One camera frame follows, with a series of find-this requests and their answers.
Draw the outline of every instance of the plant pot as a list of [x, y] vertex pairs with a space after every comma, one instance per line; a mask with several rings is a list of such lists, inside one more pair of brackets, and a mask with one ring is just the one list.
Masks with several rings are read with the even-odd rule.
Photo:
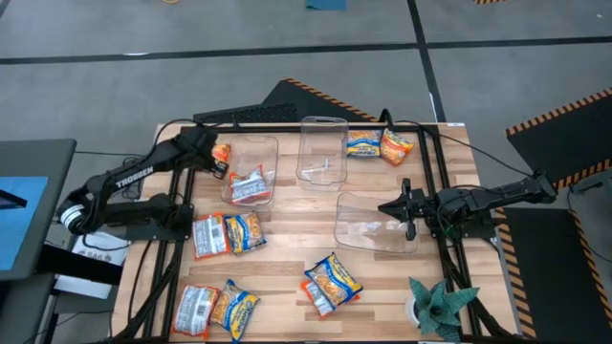
[[421, 323], [419, 322], [419, 310], [417, 309], [417, 299], [414, 296], [411, 296], [405, 302], [405, 316], [408, 321], [414, 325], [417, 329], [421, 327]]

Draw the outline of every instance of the wooden table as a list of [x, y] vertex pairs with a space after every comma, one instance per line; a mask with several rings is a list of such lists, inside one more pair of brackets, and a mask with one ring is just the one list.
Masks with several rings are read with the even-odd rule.
[[[468, 142], [468, 133], [463, 126], [441, 124], [439, 128], [443, 134]], [[161, 140], [175, 136], [179, 130], [180, 125], [168, 126]], [[383, 160], [349, 159], [348, 178], [338, 192], [307, 191], [297, 185], [295, 167], [299, 134], [256, 135], [274, 136], [279, 141], [272, 211], [261, 217], [268, 243], [261, 249], [241, 256], [226, 254], [195, 262], [193, 242], [186, 242], [176, 305], [185, 283], [223, 288], [227, 279], [231, 278], [240, 288], [261, 298], [243, 337], [245, 341], [421, 338], [420, 330], [408, 323], [404, 313], [404, 303], [410, 297], [408, 276], [421, 280], [428, 287], [443, 279], [436, 243], [429, 236], [426, 226], [417, 224], [421, 245], [412, 254], [341, 248], [333, 235], [336, 203], [341, 192], [394, 200], [401, 192], [401, 181], [405, 177], [411, 179], [413, 188], [426, 188], [416, 134], [401, 134], [416, 144], [404, 163], [398, 167]], [[233, 136], [222, 134], [217, 142], [229, 142]], [[437, 171], [433, 144], [431, 140], [428, 141], [433, 170]], [[479, 184], [470, 149], [444, 138], [442, 144], [451, 184]], [[181, 185], [185, 183], [185, 174]], [[437, 173], [435, 178], [436, 188], [440, 190]], [[148, 177], [144, 182], [143, 196], [148, 198], [167, 192], [169, 181], [169, 173]], [[197, 215], [216, 211], [237, 213], [235, 208], [220, 199], [222, 184], [223, 181], [216, 181], [210, 175], [196, 175], [192, 202]], [[502, 327], [515, 333], [514, 316], [497, 252], [479, 239], [464, 240], [464, 245], [471, 281], [481, 289], [479, 298]], [[125, 261], [113, 313], [113, 328], [116, 332], [126, 324], [127, 305], [143, 248], [144, 243], [133, 244]], [[168, 259], [172, 251], [173, 248], [168, 250]], [[348, 271], [363, 284], [363, 292], [360, 301], [343, 305], [337, 312], [319, 321], [315, 306], [299, 284], [305, 280], [304, 270], [310, 269], [315, 262], [333, 251]], [[149, 293], [156, 253], [157, 243], [154, 243], [145, 257], [136, 287], [134, 313]], [[153, 334], [160, 333], [164, 304], [165, 295], [157, 307]], [[462, 314], [462, 321], [464, 331], [468, 332], [470, 329], [466, 314]], [[193, 338], [173, 334], [171, 340], [185, 341]], [[209, 340], [230, 341], [230, 334], [220, 326], [212, 325]]]

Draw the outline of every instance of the plastic bin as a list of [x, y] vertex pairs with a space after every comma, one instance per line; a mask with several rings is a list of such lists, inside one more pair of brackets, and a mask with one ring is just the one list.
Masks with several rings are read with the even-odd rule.
[[420, 243], [419, 222], [415, 223], [416, 238], [407, 241], [407, 224], [378, 211], [378, 206], [387, 202], [347, 192], [340, 194], [334, 227], [339, 246], [391, 253], [415, 252]]
[[[276, 181], [276, 163], [278, 161], [278, 140], [266, 136], [236, 136], [231, 139], [229, 171], [221, 189], [221, 200], [227, 204], [256, 207], [268, 204], [274, 193]], [[248, 176], [261, 165], [262, 177], [269, 194], [254, 201], [235, 201], [232, 195], [231, 176]]]
[[346, 181], [348, 122], [342, 118], [306, 117], [301, 122], [295, 174], [304, 189], [336, 191]]

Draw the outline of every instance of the succulent plant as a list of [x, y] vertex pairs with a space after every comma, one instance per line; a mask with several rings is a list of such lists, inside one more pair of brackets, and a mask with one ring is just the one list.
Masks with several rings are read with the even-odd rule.
[[461, 322], [456, 314], [476, 297], [479, 289], [445, 293], [446, 284], [444, 280], [427, 290], [421, 282], [410, 278], [421, 334], [436, 332], [446, 341], [459, 342], [458, 327]]

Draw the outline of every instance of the logo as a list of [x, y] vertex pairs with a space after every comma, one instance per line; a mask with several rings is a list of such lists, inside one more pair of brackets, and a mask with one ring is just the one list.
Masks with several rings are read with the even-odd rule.
[[133, 175], [127, 177], [127, 178], [124, 178], [124, 179], [116, 182], [116, 185], [117, 185], [118, 188], [122, 188], [122, 187], [127, 186], [127, 185], [129, 185], [129, 184], [131, 184], [131, 183], [133, 183], [133, 182], [135, 182], [137, 180], [141, 180], [142, 178], [150, 175], [151, 173], [153, 173], [153, 166], [147, 167], [147, 168], [145, 168], [144, 170], [142, 170], [142, 171], [140, 171], [138, 173], [135, 173], [135, 174], [133, 174]]

